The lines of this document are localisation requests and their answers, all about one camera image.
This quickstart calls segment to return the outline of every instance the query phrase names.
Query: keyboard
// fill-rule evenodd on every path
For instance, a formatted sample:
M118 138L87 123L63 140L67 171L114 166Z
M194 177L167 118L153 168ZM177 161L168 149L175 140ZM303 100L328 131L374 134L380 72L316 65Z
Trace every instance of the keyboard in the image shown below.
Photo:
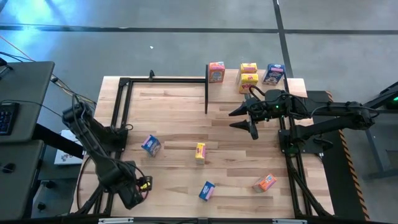
M11 135L17 118L19 103L0 104L0 136Z

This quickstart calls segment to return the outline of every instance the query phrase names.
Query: cereal box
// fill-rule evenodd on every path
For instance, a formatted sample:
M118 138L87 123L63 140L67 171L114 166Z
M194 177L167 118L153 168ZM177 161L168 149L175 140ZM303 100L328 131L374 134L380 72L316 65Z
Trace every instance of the cereal box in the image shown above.
M242 63L241 74L243 73L257 73L257 63Z
M224 62L211 62L209 63L209 82L221 83L224 80L225 66Z
M156 152L162 147L159 140L155 138L153 135L149 135L148 138L144 141L141 148L145 149L151 156L155 156Z
M198 143L197 144L197 151L195 154L195 160L197 164L204 164L205 163L205 156L206 156L206 144L205 143Z
M244 73L240 74L239 79L239 93L249 93L249 86L256 85L259 81L259 75L256 73Z
M199 197L202 198L204 201L207 202L209 200L210 196L213 194L214 188L216 186L209 181L206 181L205 186L203 186Z
M285 74L285 65L269 64L267 73L264 75L262 82L268 85L276 85Z
M269 174L267 177L261 177L257 182L253 185L253 189L257 193L265 192L268 190L274 183L276 182L276 178Z

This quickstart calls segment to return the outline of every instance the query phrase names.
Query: concrete floor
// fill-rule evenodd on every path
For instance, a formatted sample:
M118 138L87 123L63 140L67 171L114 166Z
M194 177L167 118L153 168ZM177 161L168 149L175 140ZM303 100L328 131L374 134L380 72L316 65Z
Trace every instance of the concrete floor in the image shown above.
M0 23L54 26L256 28L276 29L272 0L13 0L0 12ZM285 29L396 30L395 0L280 0ZM204 75L203 66L222 60L283 63L278 34L160 32L43 32L0 30L35 60L55 62L54 74L74 91L93 100L105 75ZM366 102L397 81L396 35L286 35L294 77L308 90L330 90L336 101ZM0 40L1 51L20 55ZM50 85L45 105L61 113L71 99ZM65 129L42 110L39 122ZM364 133L345 131L359 176L375 171ZM398 177L360 179L372 220L397 223Z

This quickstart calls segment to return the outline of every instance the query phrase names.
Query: wooden tabletop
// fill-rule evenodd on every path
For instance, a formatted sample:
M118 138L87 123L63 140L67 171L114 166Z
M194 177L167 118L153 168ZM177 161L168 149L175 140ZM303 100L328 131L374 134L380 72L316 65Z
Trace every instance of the wooden tabletop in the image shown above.
M134 160L145 175L154 178L153 189L145 202L132 210L124 208L115 196L112 215L129 217L224 217L224 218L293 218L292 199L284 155L280 152L277 131L279 121L259 123L259 139L247 131L228 125L247 116L229 117L243 101L238 93L238 70L227 70L223 83L209 84L208 114L204 113L204 84L135 83L127 123L129 132L122 160ZM104 77L95 118L107 126L111 117L120 77ZM288 79L290 92L306 97L303 79ZM283 89L258 84L262 90ZM121 105L118 124L120 123ZM311 124L312 120L301 121ZM141 149L148 135L160 139L162 149L155 158ZM205 165L195 163L198 142L206 144ZM307 184L324 208L333 213L323 165L312 154L303 155ZM265 175L277 182L258 194L251 186ZM203 185L216 185L208 202L198 197ZM83 204L98 185L94 164L83 173L80 195ZM303 209L302 193L298 190ZM76 202L71 212L76 210Z

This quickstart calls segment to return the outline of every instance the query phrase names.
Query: white paper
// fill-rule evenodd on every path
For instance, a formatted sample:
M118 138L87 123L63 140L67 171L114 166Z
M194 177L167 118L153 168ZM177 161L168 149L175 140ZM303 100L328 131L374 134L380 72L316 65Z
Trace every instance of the white paper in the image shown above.
M80 141L77 140L76 136L70 130L62 130L61 136L67 138L79 145L81 145ZM55 165L71 165L71 164L81 164L82 159L79 159L75 156L71 156L61 150L57 150L57 155L55 155L54 164Z

